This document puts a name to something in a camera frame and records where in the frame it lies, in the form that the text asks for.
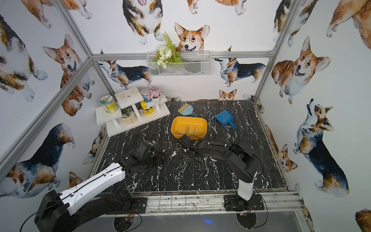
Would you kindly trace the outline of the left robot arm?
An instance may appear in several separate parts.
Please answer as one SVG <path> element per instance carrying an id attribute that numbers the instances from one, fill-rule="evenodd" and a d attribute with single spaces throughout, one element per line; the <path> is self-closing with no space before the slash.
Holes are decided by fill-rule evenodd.
<path id="1" fill-rule="evenodd" d="M 72 232 L 104 214 L 123 211 L 132 214 L 135 203 L 126 190 L 105 197 L 98 195 L 127 176 L 161 165 L 165 157 L 156 143 L 145 140 L 137 149 L 115 158 L 107 168 L 75 187 L 47 193 L 32 214 L 40 232 Z"/>

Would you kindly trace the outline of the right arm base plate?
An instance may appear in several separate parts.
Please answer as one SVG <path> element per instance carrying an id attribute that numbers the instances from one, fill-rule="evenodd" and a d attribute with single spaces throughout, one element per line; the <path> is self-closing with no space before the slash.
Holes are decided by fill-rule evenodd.
<path id="1" fill-rule="evenodd" d="M 235 195 L 224 195 L 224 208 L 226 211 L 254 211 L 264 210 L 265 204 L 259 194 L 254 194 L 250 200 L 244 200 L 242 197 Z"/>

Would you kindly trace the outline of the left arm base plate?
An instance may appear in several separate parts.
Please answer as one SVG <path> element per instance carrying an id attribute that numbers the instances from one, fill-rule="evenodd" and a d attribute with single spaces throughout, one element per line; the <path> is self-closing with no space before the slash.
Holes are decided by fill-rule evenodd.
<path id="1" fill-rule="evenodd" d="M 139 213 L 144 214 L 146 212 L 148 198 L 145 197 L 134 197 L 126 198 L 118 206 L 114 207 L 114 210 L 106 213 L 107 215 L 118 215 L 118 214 L 129 214 Z"/>

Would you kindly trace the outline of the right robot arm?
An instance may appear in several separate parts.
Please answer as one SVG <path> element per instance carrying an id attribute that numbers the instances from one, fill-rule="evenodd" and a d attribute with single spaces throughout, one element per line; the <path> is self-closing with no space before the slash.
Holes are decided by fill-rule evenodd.
<path id="1" fill-rule="evenodd" d="M 245 201 L 250 201 L 254 194 L 255 179 L 265 171 L 261 160 L 254 151 L 241 140 L 233 143 L 221 143 L 182 135 L 178 138 L 181 155 L 185 162 L 212 157 L 224 161 L 239 180 L 237 194 Z"/>

